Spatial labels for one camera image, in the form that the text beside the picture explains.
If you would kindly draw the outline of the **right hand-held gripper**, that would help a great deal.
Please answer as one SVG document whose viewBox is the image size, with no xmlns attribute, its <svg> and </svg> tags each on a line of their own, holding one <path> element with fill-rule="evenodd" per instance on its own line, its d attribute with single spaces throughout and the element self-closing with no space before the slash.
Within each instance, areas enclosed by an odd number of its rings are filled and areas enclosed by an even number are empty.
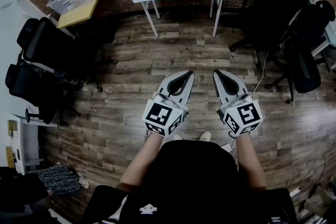
<svg viewBox="0 0 336 224">
<path fill-rule="evenodd" d="M 228 71 L 215 70 L 213 82 L 222 104 L 217 114 L 223 124 L 229 127 L 229 136 L 238 137 L 260 126 L 263 116 L 259 103 L 247 93 L 247 87 L 241 78 Z"/>
</svg>

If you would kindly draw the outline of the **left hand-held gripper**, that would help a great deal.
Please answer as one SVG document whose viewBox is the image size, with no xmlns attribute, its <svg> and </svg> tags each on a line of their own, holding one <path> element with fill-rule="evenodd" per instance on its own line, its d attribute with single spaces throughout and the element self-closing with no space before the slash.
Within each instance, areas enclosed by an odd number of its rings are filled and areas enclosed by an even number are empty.
<svg viewBox="0 0 336 224">
<path fill-rule="evenodd" d="M 146 133 L 170 136 L 188 115 L 186 103 L 191 95 L 195 74 L 192 70 L 180 71 L 166 77 L 153 98 L 148 99 L 142 121 Z"/>
</svg>

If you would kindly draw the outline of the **person's left forearm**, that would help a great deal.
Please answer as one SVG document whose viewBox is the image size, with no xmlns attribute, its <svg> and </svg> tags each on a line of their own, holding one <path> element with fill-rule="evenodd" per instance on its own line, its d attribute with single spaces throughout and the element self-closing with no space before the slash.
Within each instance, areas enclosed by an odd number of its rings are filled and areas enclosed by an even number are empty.
<svg viewBox="0 0 336 224">
<path fill-rule="evenodd" d="M 150 132 L 135 158 L 121 176 L 117 189 L 134 192 L 143 183 L 149 167 L 156 159 L 163 137 Z"/>
</svg>

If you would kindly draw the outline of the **person's right forearm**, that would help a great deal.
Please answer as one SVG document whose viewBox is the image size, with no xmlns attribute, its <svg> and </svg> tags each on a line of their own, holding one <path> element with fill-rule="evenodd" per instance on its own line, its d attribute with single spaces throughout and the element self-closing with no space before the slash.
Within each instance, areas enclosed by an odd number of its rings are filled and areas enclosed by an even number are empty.
<svg viewBox="0 0 336 224">
<path fill-rule="evenodd" d="M 239 172 L 250 188 L 266 189 L 266 176 L 248 133 L 236 137 Z"/>
</svg>

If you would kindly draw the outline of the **person's black clothing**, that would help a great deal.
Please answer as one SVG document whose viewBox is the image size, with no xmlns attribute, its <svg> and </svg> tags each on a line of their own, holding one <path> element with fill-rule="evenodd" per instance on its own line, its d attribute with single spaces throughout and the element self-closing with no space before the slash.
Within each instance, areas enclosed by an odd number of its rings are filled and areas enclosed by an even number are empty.
<svg viewBox="0 0 336 224">
<path fill-rule="evenodd" d="M 165 143 L 133 193 L 96 187 L 80 224 L 297 224 L 285 188 L 251 188 L 212 142 Z"/>
</svg>

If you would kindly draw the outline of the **yellow desk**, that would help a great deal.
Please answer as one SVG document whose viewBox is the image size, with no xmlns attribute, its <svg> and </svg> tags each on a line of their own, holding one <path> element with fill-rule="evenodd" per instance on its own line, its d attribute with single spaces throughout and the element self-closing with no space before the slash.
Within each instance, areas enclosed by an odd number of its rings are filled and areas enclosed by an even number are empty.
<svg viewBox="0 0 336 224">
<path fill-rule="evenodd" d="M 99 0 L 88 0 L 84 4 L 61 15 L 57 23 L 57 28 L 61 29 L 89 20 L 96 8 L 98 1 Z"/>
</svg>

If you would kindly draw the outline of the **white cabinet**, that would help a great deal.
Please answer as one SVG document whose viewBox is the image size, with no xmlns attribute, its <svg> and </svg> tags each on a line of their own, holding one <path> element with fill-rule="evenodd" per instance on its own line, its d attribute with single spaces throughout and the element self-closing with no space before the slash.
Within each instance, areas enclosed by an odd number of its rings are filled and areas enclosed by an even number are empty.
<svg viewBox="0 0 336 224">
<path fill-rule="evenodd" d="M 30 120 L 18 117 L 14 114 L 9 116 L 9 121 L 16 122 L 16 130 L 9 135 L 9 145 L 12 148 L 15 169 L 19 174 L 25 175 L 28 166 L 37 166 L 44 161 L 39 157 L 38 128 L 58 127 L 56 123 L 46 124 L 40 120 Z"/>
</svg>

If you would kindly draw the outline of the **white side desk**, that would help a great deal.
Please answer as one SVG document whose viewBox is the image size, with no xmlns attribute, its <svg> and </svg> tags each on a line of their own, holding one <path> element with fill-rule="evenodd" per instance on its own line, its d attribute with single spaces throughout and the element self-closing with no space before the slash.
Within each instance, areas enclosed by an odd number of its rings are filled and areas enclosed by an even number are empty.
<svg viewBox="0 0 336 224">
<path fill-rule="evenodd" d="M 18 7 L 23 11 L 23 17 L 25 20 L 29 18 L 41 19 L 43 17 L 48 18 L 54 26 L 58 25 L 58 21 L 51 16 L 51 14 L 44 14 L 38 7 L 36 7 L 30 0 L 18 0 Z"/>
</svg>

